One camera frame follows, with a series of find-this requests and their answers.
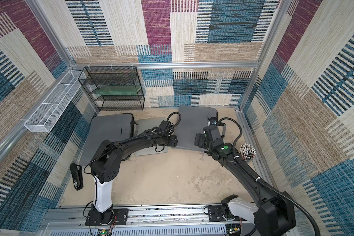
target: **gray foam pad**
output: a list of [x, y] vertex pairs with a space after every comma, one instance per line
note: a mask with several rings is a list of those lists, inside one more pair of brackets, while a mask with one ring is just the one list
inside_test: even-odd
[[181, 121], [175, 128], [178, 144], [175, 148], [205, 151], [203, 148], [194, 146], [197, 133], [202, 134], [203, 128], [208, 125], [209, 118], [217, 117], [217, 110], [212, 107], [180, 106]]
[[[137, 120], [136, 123], [138, 124], [138, 133], [137, 135], [140, 135], [143, 133], [144, 130], [149, 130], [155, 126], [159, 126], [161, 121], [165, 120], [165, 117], [158, 117], [158, 118], [149, 118], [149, 119], [142, 119], [142, 120]], [[162, 150], [162, 147], [157, 147], [157, 150], [160, 151]], [[155, 147], [151, 148], [145, 148], [142, 150], [139, 150], [135, 152], [135, 156], [143, 156], [143, 155], [151, 155], [151, 154], [157, 154], [157, 153], [167, 153], [168, 152], [168, 147], [165, 147], [163, 151], [161, 152], [156, 152]]]
[[83, 147], [80, 165], [86, 166], [90, 163], [102, 141], [108, 139], [115, 142], [128, 139], [131, 133], [131, 121], [130, 114], [94, 117]]

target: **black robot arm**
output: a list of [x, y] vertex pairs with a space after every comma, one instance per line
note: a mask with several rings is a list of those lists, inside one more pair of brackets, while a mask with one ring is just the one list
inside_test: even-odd
[[110, 182], [118, 175], [123, 157], [157, 145], [175, 147], [177, 145], [177, 136], [169, 135], [173, 131], [170, 130], [171, 132], [168, 132], [170, 127], [172, 127], [170, 122], [162, 121], [158, 127], [145, 130], [128, 142], [112, 143], [109, 140], [103, 141], [91, 160], [92, 174], [98, 177], [100, 183]]
[[[293, 204], [275, 192], [263, 187], [251, 177], [249, 173], [253, 176], [259, 175], [242, 158], [236, 160], [238, 158], [237, 149], [232, 148], [232, 144], [224, 143], [217, 125], [206, 126], [203, 128], [203, 132], [201, 140], [204, 141], [204, 146], [207, 149], [206, 153], [239, 180], [258, 207], [258, 210], [254, 213], [254, 224], [259, 233], [262, 236], [276, 236], [282, 235], [295, 227]], [[233, 212], [235, 208], [232, 207], [231, 209], [228, 204], [226, 206], [223, 205], [222, 210], [226, 218], [239, 216], [239, 214]]]

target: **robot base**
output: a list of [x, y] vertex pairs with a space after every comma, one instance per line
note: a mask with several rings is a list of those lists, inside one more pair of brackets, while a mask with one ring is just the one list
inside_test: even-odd
[[126, 208], [113, 209], [111, 207], [103, 213], [94, 208], [89, 211], [85, 226], [111, 225], [115, 216], [117, 217], [115, 225], [125, 225], [127, 222], [127, 213], [128, 209]]

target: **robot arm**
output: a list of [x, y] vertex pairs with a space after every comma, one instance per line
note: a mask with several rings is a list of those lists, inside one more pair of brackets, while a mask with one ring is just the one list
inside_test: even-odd
[[114, 178], [118, 175], [123, 157], [138, 150], [157, 145], [175, 147], [177, 136], [173, 133], [174, 126], [169, 121], [162, 121], [159, 127], [145, 130], [142, 134], [130, 138], [127, 142], [103, 141], [94, 154], [90, 167], [96, 181], [96, 202], [90, 217], [101, 225], [109, 224], [113, 219], [111, 190]]
[[[175, 147], [177, 145], [177, 137], [170, 134], [173, 133], [173, 128], [180, 119], [172, 125], [168, 122], [169, 117], [167, 121], [161, 122], [159, 127], [146, 130], [139, 136], [121, 142], [111, 143], [108, 140], [102, 142], [90, 162], [92, 175], [97, 181], [95, 207], [89, 211], [94, 222], [107, 225], [113, 219], [111, 186], [113, 179], [118, 175], [122, 157], [143, 148], [157, 145]], [[240, 216], [254, 223], [262, 236], [280, 236], [295, 227], [294, 205], [298, 207], [298, 203], [294, 202], [287, 192], [280, 193], [271, 186], [269, 187], [245, 161], [240, 161], [238, 151], [232, 148], [232, 144], [223, 142], [217, 125], [208, 125], [203, 131], [203, 135], [197, 134], [195, 144], [206, 148], [209, 156], [228, 169], [255, 202], [252, 204], [242, 201], [235, 195], [227, 197], [222, 201], [220, 209], [223, 219], [231, 221], [236, 216]]]
[[231, 219], [241, 216], [254, 222], [261, 235], [268, 236], [282, 235], [295, 227], [293, 204], [255, 181], [249, 172], [253, 176], [258, 176], [258, 174], [245, 161], [241, 164], [246, 171], [239, 166], [232, 151], [232, 144], [223, 142], [217, 125], [209, 125], [203, 128], [203, 132], [204, 135], [201, 135], [200, 138], [201, 144], [198, 146], [202, 147], [202, 142], [204, 143], [207, 149], [206, 153], [239, 180], [253, 198], [256, 206], [254, 207], [238, 197], [230, 196], [222, 201], [223, 218]]

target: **patterned wall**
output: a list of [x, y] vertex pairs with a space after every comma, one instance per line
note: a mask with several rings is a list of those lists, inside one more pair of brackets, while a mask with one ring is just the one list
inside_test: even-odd
[[0, 0], [0, 141], [64, 70], [24, 0]]
[[292, 1], [244, 111], [276, 186], [354, 236], [354, 0]]
[[253, 68], [138, 69], [145, 107], [238, 106]]
[[95, 110], [78, 90], [50, 133], [27, 131], [0, 164], [0, 235], [35, 235], [55, 208]]
[[78, 64], [257, 60], [278, 0], [39, 0]]

